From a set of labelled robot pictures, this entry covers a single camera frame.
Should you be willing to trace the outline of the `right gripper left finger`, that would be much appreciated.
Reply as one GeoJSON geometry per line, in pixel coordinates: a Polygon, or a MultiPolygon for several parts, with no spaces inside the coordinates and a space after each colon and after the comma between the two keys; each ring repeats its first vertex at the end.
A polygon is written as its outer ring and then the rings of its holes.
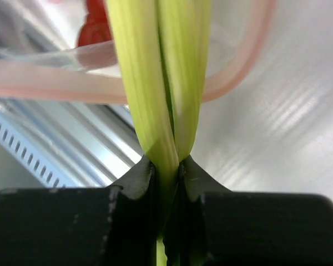
{"type": "Polygon", "coordinates": [[[143,157],[105,188],[0,191],[0,265],[155,265],[154,187],[143,157]]]}

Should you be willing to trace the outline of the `clear pink-dotted zip bag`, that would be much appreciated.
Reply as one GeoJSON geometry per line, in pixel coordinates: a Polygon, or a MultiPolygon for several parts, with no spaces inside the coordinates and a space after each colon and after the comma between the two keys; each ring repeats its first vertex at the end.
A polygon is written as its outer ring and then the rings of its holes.
{"type": "MultiPolygon", "coordinates": [[[[0,1],[0,99],[127,108],[84,1],[0,1]]],[[[333,199],[333,1],[214,1],[193,159],[237,191],[333,199]]]]}

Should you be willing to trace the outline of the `red toy lobster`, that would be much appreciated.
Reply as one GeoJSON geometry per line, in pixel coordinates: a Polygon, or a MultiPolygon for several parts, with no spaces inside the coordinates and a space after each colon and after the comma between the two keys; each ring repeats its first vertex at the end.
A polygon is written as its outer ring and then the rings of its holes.
{"type": "Polygon", "coordinates": [[[85,6],[87,15],[78,34],[77,46],[83,47],[112,40],[104,1],[86,0],[85,6]]]}

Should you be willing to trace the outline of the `green white celery stalk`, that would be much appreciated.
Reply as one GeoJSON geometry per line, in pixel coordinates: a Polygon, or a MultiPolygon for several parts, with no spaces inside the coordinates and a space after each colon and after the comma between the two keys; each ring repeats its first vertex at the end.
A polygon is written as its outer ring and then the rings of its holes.
{"type": "Polygon", "coordinates": [[[208,61],[210,1],[107,1],[135,132],[157,171],[157,265],[185,265],[172,209],[193,148],[208,61]]]}

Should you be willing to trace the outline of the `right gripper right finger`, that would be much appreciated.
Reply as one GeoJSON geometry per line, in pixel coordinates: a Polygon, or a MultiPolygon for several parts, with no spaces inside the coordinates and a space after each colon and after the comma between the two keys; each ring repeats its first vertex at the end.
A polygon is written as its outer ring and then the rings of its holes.
{"type": "Polygon", "coordinates": [[[168,265],[333,265],[333,202],[233,192],[188,157],[164,246],[168,265]]]}

